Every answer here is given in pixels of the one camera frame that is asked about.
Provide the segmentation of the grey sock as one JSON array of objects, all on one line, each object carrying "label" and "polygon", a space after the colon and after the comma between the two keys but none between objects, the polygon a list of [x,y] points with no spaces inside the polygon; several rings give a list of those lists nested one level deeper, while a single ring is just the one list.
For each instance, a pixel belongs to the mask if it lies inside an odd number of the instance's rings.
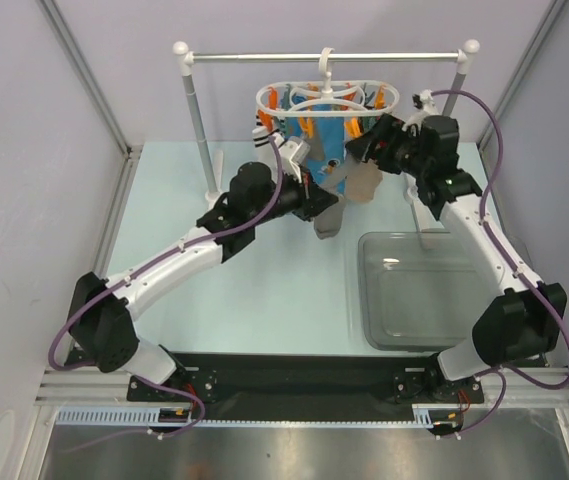
[{"label": "grey sock", "polygon": [[335,237],[341,229],[346,199],[343,193],[338,192],[338,184],[345,180],[355,167],[355,164],[341,166],[335,172],[329,174],[320,184],[323,190],[337,197],[336,204],[327,208],[314,219],[314,231],[320,240]]}]

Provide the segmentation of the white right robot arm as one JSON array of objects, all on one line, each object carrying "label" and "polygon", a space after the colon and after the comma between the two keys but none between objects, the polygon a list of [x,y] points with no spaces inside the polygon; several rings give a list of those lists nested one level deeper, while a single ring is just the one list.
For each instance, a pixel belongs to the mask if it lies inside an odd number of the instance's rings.
[{"label": "white right robot arm", "polygon": [[428,115],[412,126],[384,114],[345,145],[357,161],[415,179],[419,201],[461,242],[494,295],[469,336],[438,353],[436,369],[425,376],[437,401],[457,394],[462,379],[553,351],[567,306],[564,288],[543,281],[496,226],[483,189],[458,166],[458,144],[459,125],[451,117]]}]

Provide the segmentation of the beige red sock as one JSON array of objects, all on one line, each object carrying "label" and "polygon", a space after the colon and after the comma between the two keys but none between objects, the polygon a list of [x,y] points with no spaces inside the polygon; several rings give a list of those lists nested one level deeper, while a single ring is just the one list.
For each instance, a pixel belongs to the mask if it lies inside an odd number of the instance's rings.
[{"label": "beige red sock", "polygon": [[347,174],[344,195],[357,204],[369,203],[382,180],[383,173],[374,162],[359,163]]}]

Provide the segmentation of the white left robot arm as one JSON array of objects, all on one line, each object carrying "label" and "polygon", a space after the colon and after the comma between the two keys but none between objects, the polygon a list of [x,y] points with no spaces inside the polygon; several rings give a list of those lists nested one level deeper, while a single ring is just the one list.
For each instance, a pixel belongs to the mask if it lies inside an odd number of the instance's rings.
[{"label": "white left robot arm", "polygon": [[101,372],[142,377],[159,398],[175,399],[184,388],[178,362],[164,347],[139,338],[135,321],[190,277],[240,253],[254,241],[258,225],[288,214],[311,221],[337,202],[308,169],[300,176],[272,174],[262,163],[246,163],[228,191],[174,245],[111,279],[93,272],[81,276],[69,310],[69,333]]}]

